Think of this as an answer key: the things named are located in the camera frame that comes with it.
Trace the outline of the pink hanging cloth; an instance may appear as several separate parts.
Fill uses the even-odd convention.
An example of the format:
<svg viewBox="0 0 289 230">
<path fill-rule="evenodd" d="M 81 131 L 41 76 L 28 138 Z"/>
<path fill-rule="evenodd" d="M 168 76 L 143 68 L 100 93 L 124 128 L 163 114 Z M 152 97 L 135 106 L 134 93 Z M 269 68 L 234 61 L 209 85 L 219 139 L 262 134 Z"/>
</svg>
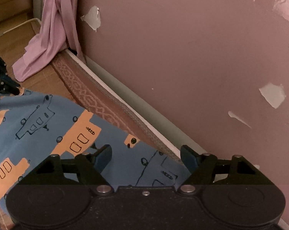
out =
<svg viewBox="0 0 289 230">
<path fill-rule="evenodd" d="M 72 49 L 84 61 L 76 30 L 77 0 L 43 0 L 40 31 L 25 47 L 24 55 L 13 65 L 19 82 L 39 72 L 59 51 Z"/>
</svg>

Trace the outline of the blue truck print pants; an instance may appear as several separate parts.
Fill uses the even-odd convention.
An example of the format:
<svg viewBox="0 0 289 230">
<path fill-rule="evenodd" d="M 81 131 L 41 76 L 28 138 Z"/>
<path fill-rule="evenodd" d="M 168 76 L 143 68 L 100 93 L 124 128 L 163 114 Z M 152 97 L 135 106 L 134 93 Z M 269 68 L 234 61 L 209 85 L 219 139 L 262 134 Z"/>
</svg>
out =
<svg viewBox="0 0 289 230">
<path fill-rule="evenodd" d="M 165 151 L 64 97 L 30 90 L 19 96 L 0 94 L 0 209 L 6 209 L 10 189 L 49 155 L 70 159 L 106 144 L 112 158 L 102 176 L 114 188 L 178 187 L 190 175 Z"/>
</svg>

